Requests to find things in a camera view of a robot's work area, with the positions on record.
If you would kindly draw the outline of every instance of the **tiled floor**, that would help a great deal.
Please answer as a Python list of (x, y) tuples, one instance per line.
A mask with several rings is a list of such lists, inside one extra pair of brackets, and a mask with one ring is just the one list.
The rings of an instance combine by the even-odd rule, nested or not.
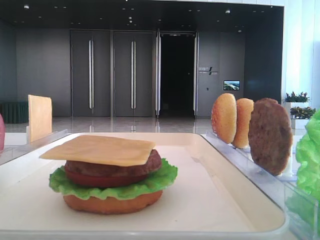
[[(7, 133), (25, 133), (27, 123), (6, 124)], [(52, 130), (81, 132), (166, 132), (205, 134), (211, 130), (210, 119), (153, 117), (54, 117)]]

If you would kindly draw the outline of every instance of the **sesame bun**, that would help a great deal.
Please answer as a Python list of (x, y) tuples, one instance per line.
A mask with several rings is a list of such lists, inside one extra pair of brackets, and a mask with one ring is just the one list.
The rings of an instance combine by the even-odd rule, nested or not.
[(212, 130), (227, 144), (233, 142), (237, 129), (237, 105), (231, 93), (220, 95), (211, 112)]
[(74, 195), (65, 195), (63, 199), (74, 210), (111, 215), (139, 212), (147, 206), (154, 204), (161, 195), (162, 190), (143, 194), (129, 200), (118, 200), (114, 197), (107, 197), (105, 200), (90, 197), (88, 200), (82, 200)]
[(239, 149), (249, 145), (248, 132), (251, 112), (254, 110), (254, 101), (248, 98), (240, 98), (236, 101), (236, 133), (232, 144)]

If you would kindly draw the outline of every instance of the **gray door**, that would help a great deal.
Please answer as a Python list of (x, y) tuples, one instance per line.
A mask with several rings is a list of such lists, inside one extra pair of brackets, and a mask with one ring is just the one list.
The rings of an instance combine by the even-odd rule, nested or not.
[(114, 33), (114, 114), (152, 117), (151, 33)]
[(73, 116), (110, 116), (110, 33), (72, 31)]

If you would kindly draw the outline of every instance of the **lettuce leaf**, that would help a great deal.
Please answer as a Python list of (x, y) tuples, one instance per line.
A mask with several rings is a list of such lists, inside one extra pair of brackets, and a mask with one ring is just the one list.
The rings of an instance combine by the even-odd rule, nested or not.
[(170, 165), (163, 158), (162, 167), (151, 173), (148, 178), (129, 186), (101, 189), (72, 183), (66, 177), (64, 166), (61, 166), (50, 175), (49, 186), (56, 193), (75, 195), (82, 200), (88, 200), (90, 197), (96, 197), (101, 200), (105, 200), (107, 197), (114, 197), (118, 200), (129, 200), (142, 194), (155, 193), (167, 188), (174, 183), (177, 175), (178, 168)]
[[(320, 111), (305, 126), (307, 133), (296, 145), (295, 158), (301, 164), (297, 171), (297, 187), (320, 201)], [(293, 213), (298, 214), (313, 229), (315, 206), (295, 193), (286, 201)]]

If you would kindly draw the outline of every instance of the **potted plant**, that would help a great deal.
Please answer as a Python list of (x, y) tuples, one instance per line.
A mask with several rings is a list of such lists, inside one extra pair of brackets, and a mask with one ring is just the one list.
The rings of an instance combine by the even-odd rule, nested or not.
[(290, 118), (293, 119), (291, 115), (292, 108), (307, 108), (309, 106), (309, 97), (307, 96), (308, 93), (301, 92), (300, 94), (295, 94), (293, 91), (291, 95), (288, 93), (284, 99), (284, 108), (286, 109), (287, 113), (289, 114)]
[(304, 129), (309, 119), (315, 114), (316, 109), (311, 107), (292, 107), (290, 110), (293, 119), (291, 120), (291, 127), (293, 129)]

